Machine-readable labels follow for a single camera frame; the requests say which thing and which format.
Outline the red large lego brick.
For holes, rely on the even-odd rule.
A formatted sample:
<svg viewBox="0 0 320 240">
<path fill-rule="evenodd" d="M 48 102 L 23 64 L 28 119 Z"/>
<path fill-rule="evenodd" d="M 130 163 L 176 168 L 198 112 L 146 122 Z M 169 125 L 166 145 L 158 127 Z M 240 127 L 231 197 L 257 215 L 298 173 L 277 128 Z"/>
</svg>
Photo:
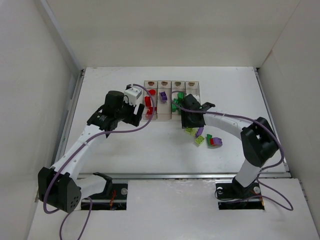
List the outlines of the red large lego brick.
<svg viewBox="0 0 320 240">
<path fill-rule="evenodd" d="M 153 119 L 155 116 L 157 116 L 156 111 L 157 111 L 157 108 L 156 108 L 156 107 L 153 108 L 152 106 L 150 106 L 150 107 L 147 109 L 147 112 L 146 112 L 146 114 L 145 114 L 145 117 L 146 117 L 147 119 Z"/>
</svg>

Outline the purple slanted lego piece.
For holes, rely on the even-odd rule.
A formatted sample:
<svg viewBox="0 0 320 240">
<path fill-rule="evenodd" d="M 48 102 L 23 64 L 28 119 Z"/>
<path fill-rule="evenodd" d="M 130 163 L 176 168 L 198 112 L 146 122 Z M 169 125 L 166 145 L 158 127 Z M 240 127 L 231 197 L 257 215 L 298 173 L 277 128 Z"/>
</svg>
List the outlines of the purple slanted lego piece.
<svg viewBox="0 0 320 240">
<path fill-rule="evenodd" d="M 197 130 L 197 132 L 196 132 L 196 134 L 195 134 L 195 137 L 198 138 L 199 136 L 201 136 L 202 133 L 203 133 L 203 131 L 204 131 L 204 127 L 200 127 L 200 128 Z"/>
</svg>

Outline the green square lego plate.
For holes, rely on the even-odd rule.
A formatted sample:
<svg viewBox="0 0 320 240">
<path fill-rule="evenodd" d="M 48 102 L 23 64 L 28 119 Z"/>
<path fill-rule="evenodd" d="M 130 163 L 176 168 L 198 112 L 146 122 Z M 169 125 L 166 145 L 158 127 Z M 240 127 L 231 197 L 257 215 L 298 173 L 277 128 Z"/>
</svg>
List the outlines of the green square lego plate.
<svg viewBox="0 0 320 240">
<path fill-rule="evenodd" d="M 171 104 L 171 112 L 174 113 L 177 111 L 177 106 L 175 104 Z"/>
</svg>

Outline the red arch lego brick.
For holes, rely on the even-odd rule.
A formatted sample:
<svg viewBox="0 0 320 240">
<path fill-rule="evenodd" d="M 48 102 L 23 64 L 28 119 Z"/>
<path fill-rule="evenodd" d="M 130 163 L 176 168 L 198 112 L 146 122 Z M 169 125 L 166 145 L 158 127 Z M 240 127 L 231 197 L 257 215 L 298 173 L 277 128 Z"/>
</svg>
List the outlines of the red arch lego brick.
<svg viewBox="0 0 320 240">
<path fill-rule="evenodd" d="M 148 91 L 152 96 L 155 96 L 156 95 L 156 90 L 155 89 L 150 89 Z"/>
</svg>

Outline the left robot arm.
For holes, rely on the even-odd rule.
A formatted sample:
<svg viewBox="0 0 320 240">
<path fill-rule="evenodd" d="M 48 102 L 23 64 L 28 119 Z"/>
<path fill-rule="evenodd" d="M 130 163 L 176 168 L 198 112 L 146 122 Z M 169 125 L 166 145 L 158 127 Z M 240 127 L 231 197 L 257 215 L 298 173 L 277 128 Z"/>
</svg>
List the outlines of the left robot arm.
<svg viewBox="0 0 320 240">
<path fill-rule="evenodd" d="M 50 168 L 38 173 L 39 200 L 47 214 L 58 210 L 71 213 L 81 200 L 95 194 L 107 194 L 112 178 L 99 172 L 79 179 L 78 175 L 90 154 L 110 134 L 116 134 L 119 122 L 139 126 L 145 106 L 138 103 L 142 90 L 129 86 L 124 92 L 110 90 L 101 105 L 88 119 L 73 146 Z"/>
</svg>

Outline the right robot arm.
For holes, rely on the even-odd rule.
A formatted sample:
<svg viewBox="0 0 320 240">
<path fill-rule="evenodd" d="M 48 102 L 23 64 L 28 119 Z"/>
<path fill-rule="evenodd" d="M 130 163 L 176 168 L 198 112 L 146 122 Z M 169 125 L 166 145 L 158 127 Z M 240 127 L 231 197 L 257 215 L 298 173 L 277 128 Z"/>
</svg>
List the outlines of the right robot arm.
<svg viewBox="0 0 320 240">
<path fill-rule="evenodd" d="M 209 109 L 214 106 L 209 102 L 200 104 L 192 94 L 188 94 L 181 101 L 181 125 L 184 129 L 215 127 L 241 141 L 244 162 L 232 179 L 231 186 L 242 196 L 256 180 L 266 161 L 278 151 L 279 146 L 265 118 L 249 120 L 243 116 L 231 117 L 220 112 L 209 113 Z"/>
</svg>

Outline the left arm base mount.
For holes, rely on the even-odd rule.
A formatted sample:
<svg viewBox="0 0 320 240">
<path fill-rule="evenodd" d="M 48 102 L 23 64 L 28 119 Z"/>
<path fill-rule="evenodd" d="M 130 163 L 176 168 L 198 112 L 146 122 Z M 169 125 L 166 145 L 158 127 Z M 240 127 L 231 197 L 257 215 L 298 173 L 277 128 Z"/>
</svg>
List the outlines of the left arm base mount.
<svg viewBox="0 0 320 240">
<path fill-rule="evenodd" d="M 81 192 L 81 210 L 124 211 L 127 209 L 128 183 L 95 172 L 76 181 Z"/>
</svg>

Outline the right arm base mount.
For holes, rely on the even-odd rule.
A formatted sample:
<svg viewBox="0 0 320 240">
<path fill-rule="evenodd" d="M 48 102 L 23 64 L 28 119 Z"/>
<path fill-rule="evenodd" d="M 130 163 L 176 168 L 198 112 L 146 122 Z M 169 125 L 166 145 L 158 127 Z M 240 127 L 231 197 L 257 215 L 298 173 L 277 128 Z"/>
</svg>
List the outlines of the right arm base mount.
<svg viewBox="0 0 320 240">
<path fill-rule="evenodd" d="M 243 187 L 235 180 L 215 184 L 214 195 L 219 210 L 264 210 L 261 188 L 257 182 Z"/>
</svg>

